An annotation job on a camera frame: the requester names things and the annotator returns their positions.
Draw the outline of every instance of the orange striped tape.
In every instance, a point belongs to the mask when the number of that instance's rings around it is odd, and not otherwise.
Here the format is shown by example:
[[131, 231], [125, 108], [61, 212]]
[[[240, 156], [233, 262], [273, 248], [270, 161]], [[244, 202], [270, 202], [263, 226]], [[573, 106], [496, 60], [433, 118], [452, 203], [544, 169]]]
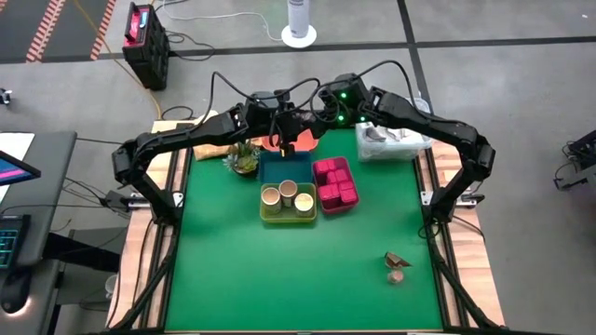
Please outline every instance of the orange striped tape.
[[96, 60], [100, 56], [100, 52], [102, 52], [103, 38], [105, 37], [105, 32], [108, 31], [108, 26], [110, 25], [110, 20], [112, 19], [112, 13], [114, 13], [114, 5], [115, 0], [108, 0], [108, 5], [105, 7], [105, 11], [103, 12], [102, 22], [98, 28], [98, 34], [95, 37], [95, 43], [93, 43], [93, 47], [91, 48], [91, 55], [89, 57], [92, 60]]
[[2, 9], [7, 5], [7, 2], [8, 0], [0, 0], [0, 13], [2, 13]]
[[49, 1], [44, 17], [41, 19], [41, 22], [39, 22], [39, 27], [37, 27], [34, 39], [29, 45], [27, 60], [25, 62], [37, 62], [42, 59], [44, 51], [46, 51], [47, 41], [54, 31], [56, 22], [64, 7], [64, 2], [66, 2], [66, 0]]

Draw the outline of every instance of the yellow container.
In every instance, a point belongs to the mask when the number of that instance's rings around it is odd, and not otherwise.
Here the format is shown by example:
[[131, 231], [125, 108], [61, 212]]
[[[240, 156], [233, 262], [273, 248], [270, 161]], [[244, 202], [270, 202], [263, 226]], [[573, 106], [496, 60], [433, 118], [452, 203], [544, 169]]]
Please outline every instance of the yellow container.
[[[278, 183], [266, 183], [261, 186], [261, 194], [267, 187], [278, 188]], [[261, 219], [267, 223], [310, 223], [317, 218], [317, 188], [312, 183], [298, 183], [297, 194], [310, 194], [313, 197], [313, 211], [312, 214], [307, 217], [299, 217], [296, 215], [296, 208], [294, 206], [286, 208], [282, 207], [279, 213], [271, 213], [266, 210], [263, 201], [260, 201], [261, 207]]]

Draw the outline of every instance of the green table surface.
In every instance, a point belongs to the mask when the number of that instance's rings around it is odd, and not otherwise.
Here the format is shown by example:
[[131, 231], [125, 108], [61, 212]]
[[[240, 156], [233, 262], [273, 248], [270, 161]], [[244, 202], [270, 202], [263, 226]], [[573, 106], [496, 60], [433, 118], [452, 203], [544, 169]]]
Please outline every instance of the green table surface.
[[[353, 130], [313, 160], [344, 156], [360, 203], [312, 225], [265, 224], [260, 183], [221, 159], [193, 162], [166, 330], [440, 329], [411, 162], [360, 163]], [[384, 255], [413, 266], [387, 283]]]

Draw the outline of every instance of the wooden table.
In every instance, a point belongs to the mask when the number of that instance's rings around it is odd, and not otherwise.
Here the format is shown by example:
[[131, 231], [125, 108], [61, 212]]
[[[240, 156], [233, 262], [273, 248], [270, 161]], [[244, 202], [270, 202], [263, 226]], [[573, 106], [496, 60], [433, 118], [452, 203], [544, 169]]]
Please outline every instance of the wooden table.
[[[156, 121], [154, 122], [152, 132], [176, 128], [177, 123], [177, 121]], [[435, 142], [432, 150], [434, 153], [439, 182], [441, 185], [444, 185], [449, 182], [455, 172], [461, 167], [459, 154], [453, 146], [442, 142]], [[170, 155], [171, 154], [159, 155], [152, 161], [147, 170], [148, 175], [160, 187], [164, 187], [166, 183]], [[178, 191], [181, 187], [185, 150], [181, 150], [178, 157], [179, 163], [174, 174], [173, 191]], [[428, 174], [429, 169], [423, 154], [420, 156], [420, 162], [425, 187], [427, 190], [432, 190], [432, 184]], [[457, 209], [455, 215], [480, 227], [478, 216], [474, 209]], [[110, 313], [108, 315], [111, 315], [115, 309], [115, 317], [108, 327], [119, 322], [132, 305], [135, 298], [133, 297], [135, 284], [137, 285], [137, 296], [139, 296], [147, 282], [149, 264], [156, 242], [157, 230], [157, 227], [154, 224], [149, 224], [150, 220], [151, 212], [149, 209], [136, 210], [131, 216], [126, 244], [122, 251], [122, 265], [120, 268], [122, 283], [120, 291], [116, 290], [114, 293], [115, 296], [119, 294], [118, 304], [116, 306], [115, 299], [112, 299]], [[146, 229], [149, 229], [149, 232], [145, 246], [142, 249], [142, 241]], [[162, 258], [168, 249], [170, 234], [171, 230], [167, 230], [161, 249]], [[488, 261], [486, 248], [484, 247], [484, 242], [482, 241], [481, 236], [466, 226], [458, 224], [457, 219], [454, 219], [454, 222], [450, 224], [450, 234], [453, 241], [455, 261], [457, 263], [461, 283], [484, 313], [486, 313], [486, 315], [495, 323], [503, 325], [504, 320], [496, 294], [496, 288], [494, 286], [491, 265]], [[139, 262], [141, 263], [141, 271], [140, 276], [137, 276]], [[454, 294], [444, 278], [443, 286], [445, 287], [445, 295], [452, 324], [458, 325], [459, 320], [455, 307]], [[147, 323], [148, 327], [155, 327], [157, 325], [158, 307], [161, 303], [162, 291], [163, 280], [153, 295]]]

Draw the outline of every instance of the concrete floor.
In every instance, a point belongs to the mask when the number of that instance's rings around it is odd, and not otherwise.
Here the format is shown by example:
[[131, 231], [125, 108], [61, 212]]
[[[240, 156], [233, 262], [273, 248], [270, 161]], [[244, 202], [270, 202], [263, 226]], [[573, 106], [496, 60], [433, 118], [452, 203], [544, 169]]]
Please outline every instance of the concrete floor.
[[[114, 49], [121, 43], [128, 3], [116, 3], [107, 35]], [[416, 41], [596, 35], [593, 1], [417, 0], [407, 6]], [[393, 0], [315, 1], [313, 8], [320, 44], [405, 41]], [[242, 10], [264, 13], [277, 37], [285, 24], [280, 19], [285, 6], [265, 0], [191, 0], [169, 9], [185, 16]], [[348, 15], [358, 17], [356, 24], [345, 20]], [[168, 28], [215, 47], [275, 45], [258, 18], [172, 22], [162, 11], [160, 18]], [[564, 163], [561, 147], [596, 125], [596, 44], [424, 48], [419, 53], [435, 113], [476, 126], [497, 150], [493, 176], [481, 188], [487, 199], [479, 213], [507, 324], [592, 334], [596, 201], [582, 187], [556, 191], [552, 175]], [[311, 75], [333, 79], [384, 59], [401, 61], [415, 82], [407, 49], [217, 56], [202, 63], [171, 59], [169, 88], [156, 96], [164, 109], [185, 104], [202, 114], [215, 70], [251, 92], [287, 87]], [[0, 65], [0, 78], [15, 91], [11, 109], [0, 113], [2, 130], [73, 129], [81, 137], [123, 141], [147, 131], [156, 118], [145, 93], [110, 60]], [[372, 72], [365, 81], [406, 94], [397, 69]], [[307, 90], [299, 89], [293, 97], [304, 98]], [[215, 92], [216, 110], [242, 101], [220, 82]], [[79, 142], [69, 176], [114, 189], [113, 149]], [[56, 227], [70, 218], [79, 229], [126, 224], [103, 210], [60, 208]], [[104, 313], [69, 308], [61, 315], [58, 333], [97, 330], [104, 319]]]

